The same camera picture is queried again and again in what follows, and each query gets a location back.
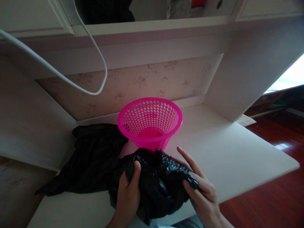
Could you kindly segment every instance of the finger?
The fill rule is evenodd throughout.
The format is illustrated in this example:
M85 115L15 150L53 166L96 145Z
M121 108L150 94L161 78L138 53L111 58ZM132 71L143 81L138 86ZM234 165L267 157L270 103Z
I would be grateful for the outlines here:
M142 168L140 166L139 161L134 162L134 170L133 170L133 176L130 185L133 187L138 187L139 178L141 174Z
M174 157L172 157L172 156L170 156L170 157L171 157L171 159L174 160L176 163L179 163L180 165L185 166L187 169L189 169L190 171L192 171L190 165L189 165L186 161L181 160L181 159L179 159L179 158L174 158Z
M186 180L183 180L183 186L194 202L202 201L203 203L208 203L207 199L200 193L200 191L197 189L193 189Z
M211 184L208 180L201 178L195 173L190 172L190 175L197 180L199 183L199 189L202 191L202 194L207 197L210 201L213 201L214 199L210 199L210 197L213 197L216 195L215 187L213 184Z
M177 147L177 151L184 157L184 159L188 162L194 173L196 173L201 178L206 178L203 172L200 170L195 160L182 148Z
M126 187L128 187L128 185L129 185L129 181L128 181L126 173L124 171L123 174L120 176L118 189L126 188Z

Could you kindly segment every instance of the floral wallpaper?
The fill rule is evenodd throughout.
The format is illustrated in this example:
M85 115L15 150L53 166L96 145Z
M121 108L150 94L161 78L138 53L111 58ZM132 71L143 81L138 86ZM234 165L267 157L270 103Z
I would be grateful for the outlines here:
M37 82L78 121L119 112L142 97L177 100L206 94L221 58L220 54L109 70L104 89L97 96L85 94L57 77ZM96 92L104 71L67 77Z
M1 227L27 227L43 198L35 191L56 172L0 156L0 173Z

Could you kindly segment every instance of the pink wastebasket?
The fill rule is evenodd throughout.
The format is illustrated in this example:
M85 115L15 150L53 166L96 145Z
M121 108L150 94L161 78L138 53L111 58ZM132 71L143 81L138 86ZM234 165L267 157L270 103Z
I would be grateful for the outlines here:
M118 115L118 128L138 148L165 149L181 127L183 114L172 101L141 98L127 104Z

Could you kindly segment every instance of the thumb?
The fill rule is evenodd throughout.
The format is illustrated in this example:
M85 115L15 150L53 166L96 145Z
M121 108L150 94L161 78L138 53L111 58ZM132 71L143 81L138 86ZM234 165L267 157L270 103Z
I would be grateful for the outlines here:
M133 187L138 187L139 178L141 174L142 168L140 166L139 161L134 162L134 170L133 170L133 176L130 185Z

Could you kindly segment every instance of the hand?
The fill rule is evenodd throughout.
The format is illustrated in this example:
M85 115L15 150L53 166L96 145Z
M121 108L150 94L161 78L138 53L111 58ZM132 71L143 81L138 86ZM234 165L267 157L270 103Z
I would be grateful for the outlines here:
M192 206L204 227L233 228L219 210L218 198L213 184L209 182L194 159L187 152L180 147L177 148L177 151L187 162L180 159L175 159L175 161L191 170L190 174L199 183L199 188L193 189L186 180L183 180L184 188L190 196Z
M140 199L138 186L140 173L140 163L135 161L131 182L128 182L125 172L121 175L118 186L116 211L111 222L107 225L108 228L128 227L129 223L136 215Z

